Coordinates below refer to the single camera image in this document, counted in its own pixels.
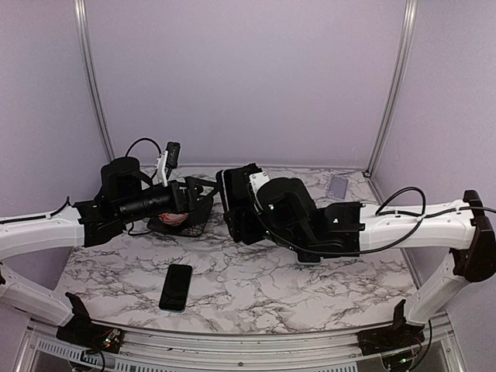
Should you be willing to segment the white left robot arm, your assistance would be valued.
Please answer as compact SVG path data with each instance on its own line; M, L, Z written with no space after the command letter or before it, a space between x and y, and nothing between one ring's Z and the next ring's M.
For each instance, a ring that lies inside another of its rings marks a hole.
M158 181L140 170L135 157L119 157L101 169L102 186L90 201L66 201L53 212L1 220L1 258L53 248L101 246L121 235L132 222L171 213L190 214L213 199L212 181L186 177L169 181L174 160L160 158ZM65 326L80 344L98 338L98 328L85 318L81 299L59 294L1 266L1 302L28 312L33 318Z

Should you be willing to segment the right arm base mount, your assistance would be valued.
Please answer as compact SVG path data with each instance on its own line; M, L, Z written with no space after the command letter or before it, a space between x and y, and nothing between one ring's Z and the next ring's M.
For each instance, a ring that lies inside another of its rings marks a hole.
M359 331L356 335L358 347L364 356L405 348L423 342L423 325L409 325L405 318L405 302L394 307L394 318L390 325Z

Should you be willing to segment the black phone case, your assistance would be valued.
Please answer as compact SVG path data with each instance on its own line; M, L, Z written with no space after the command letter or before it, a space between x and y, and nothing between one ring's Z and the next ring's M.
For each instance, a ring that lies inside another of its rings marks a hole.
M261 171L260 167L251 163L244 167L229 168L216 173L215 179L219 186L224 212L250 207L249 178L250 175Z

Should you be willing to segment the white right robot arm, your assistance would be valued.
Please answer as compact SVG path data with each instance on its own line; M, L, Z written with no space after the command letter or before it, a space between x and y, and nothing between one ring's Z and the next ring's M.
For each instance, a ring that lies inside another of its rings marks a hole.
M392 248L446 248L435 273L396 307L384 330L389 346L402 346L460 290L495 273L495 232L473 190L460 200L406 211L359 201L320 208L296 177L272 178L252 167L222 170L216 180L233 240L251 245L268 239L292 250L303 265Z

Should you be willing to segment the light blue phone case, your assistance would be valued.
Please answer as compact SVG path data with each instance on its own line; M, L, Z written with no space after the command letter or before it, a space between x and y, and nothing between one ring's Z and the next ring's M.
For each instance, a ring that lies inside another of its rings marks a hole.
M297 264L302 266L318 266L322 263L322 259L319 260L299 260L297 259Z

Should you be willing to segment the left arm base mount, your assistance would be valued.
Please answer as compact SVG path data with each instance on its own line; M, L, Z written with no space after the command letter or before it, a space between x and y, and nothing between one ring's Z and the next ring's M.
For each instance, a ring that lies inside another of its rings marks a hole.
M120 328L94 323L77 295L69 292L65 295L72 306L72 317L66 325L57 327L56 338L96 351L117 354L121 349L123 331Z

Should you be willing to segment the black phone light-blue edge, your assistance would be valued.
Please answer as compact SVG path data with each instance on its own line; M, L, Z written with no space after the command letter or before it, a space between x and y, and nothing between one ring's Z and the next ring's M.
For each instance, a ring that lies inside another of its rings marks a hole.
M321 257L317 257L316 259L298 258L297 262L298 262L298 264L301 264L301 265L309 265L309 266L319 265L322 262L322 258Z

